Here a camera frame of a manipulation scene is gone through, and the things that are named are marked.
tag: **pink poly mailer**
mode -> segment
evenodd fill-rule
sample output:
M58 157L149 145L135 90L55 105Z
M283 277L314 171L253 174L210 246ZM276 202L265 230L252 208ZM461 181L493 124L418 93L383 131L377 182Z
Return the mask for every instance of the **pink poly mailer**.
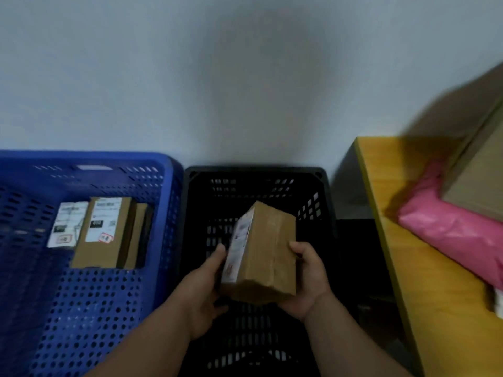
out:
M503 290L503 223L439 197L444 161L432 161L398 211L398 222L449 258Z

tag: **hand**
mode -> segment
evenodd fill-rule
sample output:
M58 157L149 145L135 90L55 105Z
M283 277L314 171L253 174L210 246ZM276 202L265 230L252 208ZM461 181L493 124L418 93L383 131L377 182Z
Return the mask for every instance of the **hand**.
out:
M219 244L213 254L194 271L188 273L173 291L173 298L181 304L190 331L191 340L201 337L210 329L213 320L228 311L229 306L215 307L219 298L216 291L215 275L227 253Z
M304 322L316 299L330 292L329 279L326 276L323 262L307 242L290 242L294 253L302 256L302 273L300 290L297 295L278 304L287 314Z

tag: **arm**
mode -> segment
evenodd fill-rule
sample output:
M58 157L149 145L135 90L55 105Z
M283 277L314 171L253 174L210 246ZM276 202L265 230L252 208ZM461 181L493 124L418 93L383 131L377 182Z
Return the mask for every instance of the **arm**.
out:
M204 335L228 307L215 307L215 274L225 259L223 245L189 273L171 296L127 335L85 377L174 377L191 340Z
M333 295L323 262L312 246L292 242L290 247L302 256L302 284L297 296L280 307L304 322L321 376L410 377L367 336Z

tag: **brown cardboard box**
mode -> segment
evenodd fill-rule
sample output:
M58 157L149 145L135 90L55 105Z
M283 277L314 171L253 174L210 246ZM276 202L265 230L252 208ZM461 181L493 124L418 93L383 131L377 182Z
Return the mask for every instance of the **brown cardboard box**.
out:
M136 216L134 219L133 231L131 233L131 242L127 253L124 268L131 270L136 267L142 267L145 263L146 246L148 244L148 235L152 222L153 210L146 203L136 205Z
M220 290L252 304L279 302L295 295L295 217L255 202L236 224Z
M442 199L503 221L503 99L449 160Z
M131 197L91 198L72 267L124 267L135 215Z

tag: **wooden tabletop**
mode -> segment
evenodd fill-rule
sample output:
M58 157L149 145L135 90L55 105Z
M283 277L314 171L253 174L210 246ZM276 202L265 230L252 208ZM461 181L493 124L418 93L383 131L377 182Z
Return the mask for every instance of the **wooden tabletop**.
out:
M396 211L448 138L367 138L355 150L407 337L425 376L502 376L503 320L471 272L396 223Z

